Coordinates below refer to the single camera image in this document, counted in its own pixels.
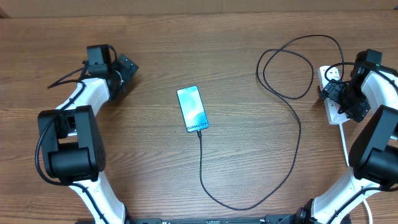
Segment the blue Samsung Galaxy smartphone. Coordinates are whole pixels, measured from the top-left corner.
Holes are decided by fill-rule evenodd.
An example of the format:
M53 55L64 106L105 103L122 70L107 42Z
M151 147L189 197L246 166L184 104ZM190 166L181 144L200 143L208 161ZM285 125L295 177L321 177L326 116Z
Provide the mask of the blue Samsung Galaxy smartphone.
M205 108L196 85L177 90L177 98L188 133L209 127Z

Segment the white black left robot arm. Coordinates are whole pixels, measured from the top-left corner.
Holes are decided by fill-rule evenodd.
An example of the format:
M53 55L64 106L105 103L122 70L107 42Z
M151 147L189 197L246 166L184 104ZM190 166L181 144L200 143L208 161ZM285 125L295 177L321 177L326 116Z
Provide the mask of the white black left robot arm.
M118 98L139 67L109 44L86 50L88 58L76 70L78 78L65 75L49 86L73 83L75 90L54 110L39 113L35 168L45 182L72 189L92 214L92 223L134 223L106 177L96 115Z

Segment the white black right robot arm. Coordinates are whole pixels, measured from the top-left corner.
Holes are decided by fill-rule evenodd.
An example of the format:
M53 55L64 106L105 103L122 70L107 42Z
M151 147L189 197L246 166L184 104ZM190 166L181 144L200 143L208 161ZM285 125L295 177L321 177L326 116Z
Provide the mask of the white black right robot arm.
M332 79L323 86L320 98L336 103L338 114L358 123L370 111L373 116L351 146L347 171L286 223L341 223L371 195L397 190L397 148L389 145L397 139L397 70L381 61L381 52L359 52L349 82Z

